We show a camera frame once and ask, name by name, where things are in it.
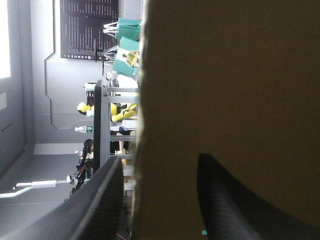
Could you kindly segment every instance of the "window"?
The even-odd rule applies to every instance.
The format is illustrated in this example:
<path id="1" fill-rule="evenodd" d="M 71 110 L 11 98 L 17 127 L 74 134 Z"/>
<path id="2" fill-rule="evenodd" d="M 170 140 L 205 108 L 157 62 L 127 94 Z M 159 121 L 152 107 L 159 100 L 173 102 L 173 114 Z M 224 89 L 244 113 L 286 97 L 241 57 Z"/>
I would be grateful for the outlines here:
<path id="1" fill-rule="evenodd" d="M 7 0 L 0 0 L 0 79 L 11 76 Z"/>

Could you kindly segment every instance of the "yellow figure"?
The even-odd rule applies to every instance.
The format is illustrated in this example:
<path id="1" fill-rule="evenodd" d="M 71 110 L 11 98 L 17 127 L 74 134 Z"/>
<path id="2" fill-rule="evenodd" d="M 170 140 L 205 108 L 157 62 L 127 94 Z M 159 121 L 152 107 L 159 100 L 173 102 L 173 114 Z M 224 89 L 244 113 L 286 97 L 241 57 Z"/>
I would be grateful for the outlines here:
<path id="1" fill-rule="evenodd" d="M 90 106 L 86 102 L 80 102 L 76 108 L 78 112 L 82 115 L 87 115 L 87 111 L 94 111 L 95 106 Z M 138 105 L 130 104 L 127 108 L 122 109 L 119 112 L 117 105 L 111 103 L 111 120 L 113 122 L 118 122 L 123 119 L 129 119 L 133 116 L 136 116 L 138 113 Z"/>
<path id="2" fill-rule="evenodd" d="M 128 55 L 123 54 L 122 57 L 125 58 L 126 63 L 132 67 L 135 68 L 137 64 L 139 63 L 139 51 L 129 51 Z"/>
<path id="3" fill-rule="evenodd" d="M 127 108 L 123 109 L 119 114 L 111 117 L 112 122 L 118 122 L 122 119 L 129 119 L 138 113 L 138 105 L 135 103 L 130 104 Z"/>

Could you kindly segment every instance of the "water bottle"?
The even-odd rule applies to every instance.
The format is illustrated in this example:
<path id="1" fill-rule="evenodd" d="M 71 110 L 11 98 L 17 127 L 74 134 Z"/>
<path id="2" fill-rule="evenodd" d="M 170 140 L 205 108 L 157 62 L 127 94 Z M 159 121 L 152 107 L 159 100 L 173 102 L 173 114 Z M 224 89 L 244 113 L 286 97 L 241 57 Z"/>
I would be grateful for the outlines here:
<path id="1" fill-rule="evenodd" d="M 79 126 L 79 127 L 75 127 L 74 130 L 76 132 L 80 132 L 80 133 L 93 133 L 94 132 L 94 126 Z"/>

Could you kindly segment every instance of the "yellow toy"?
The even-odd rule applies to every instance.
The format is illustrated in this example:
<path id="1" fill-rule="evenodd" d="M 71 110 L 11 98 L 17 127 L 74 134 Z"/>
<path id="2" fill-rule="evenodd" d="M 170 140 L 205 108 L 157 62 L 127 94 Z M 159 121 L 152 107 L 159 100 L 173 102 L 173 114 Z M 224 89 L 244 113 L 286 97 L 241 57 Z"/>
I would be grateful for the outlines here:
<path id="1" fill-rule="evenodd" d="M 137 113 L 138 113 L 138 105 L 132 103 L 127 108 L 121 110 L 121 112 L 118 113 L 117 115 L 112 115 L 112 111 L 111 111 L 111 120 L 112 122 L 115 123 L 115 122 L 118 122 L 119 120 L 129 119 L 133 116 L 136 116 Z"/>
<path id="2" fill-rule="evenodd" d="M 123 105 L 118 107 L 116 104 L 111 103 L 111 120 L 116 123 L 123 119 L 129 119 L 133 116 L 136 116 L 138 113 L 138 105 L 137 104 L 130 104 L 128 107 L 127 105 Z M 78 112 L 82 115 L 90 115 L 94 110 L 95 106 L 90 106 L 86 102 L 80 102 L 76 108 Z"/>

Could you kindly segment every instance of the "teal shopping bag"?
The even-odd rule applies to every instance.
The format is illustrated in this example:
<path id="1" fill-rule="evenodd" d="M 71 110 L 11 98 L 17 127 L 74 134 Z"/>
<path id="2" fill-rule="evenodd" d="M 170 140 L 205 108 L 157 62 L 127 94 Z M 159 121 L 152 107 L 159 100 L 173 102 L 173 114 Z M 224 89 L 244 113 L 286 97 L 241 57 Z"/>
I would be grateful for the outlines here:
<path id="1" fill-rule="evenodd" d="M 115 39 L 120 40 L 122 37 L 138 41 L 140 38 L 140 28 L 136 26 L 119 25 Z"/>
<path id="2" fill-rule="evenodd" d="M 125 26 L 131 26 L 131 27 L 140 27 L 141 23 L 142 23 L 141 20 L 132 20 L 132 19 L 126 19 L 126 18 L 118 19 L 119 26 L 125 25 Z"/>
<path id="3" fill-rule="evenodd" d="M 122 37 L 139 41 L 141 20 L 119 18 L 117 22 L 103 25 L 103 33 L 120 40 Z"/>
<path id="4" fill-rule="evenodd" d="M 114 59 L 113 70 L 118 74 L 137 75 L 140 65 L 139 47 L 139 42 L 122 37 Z"/>

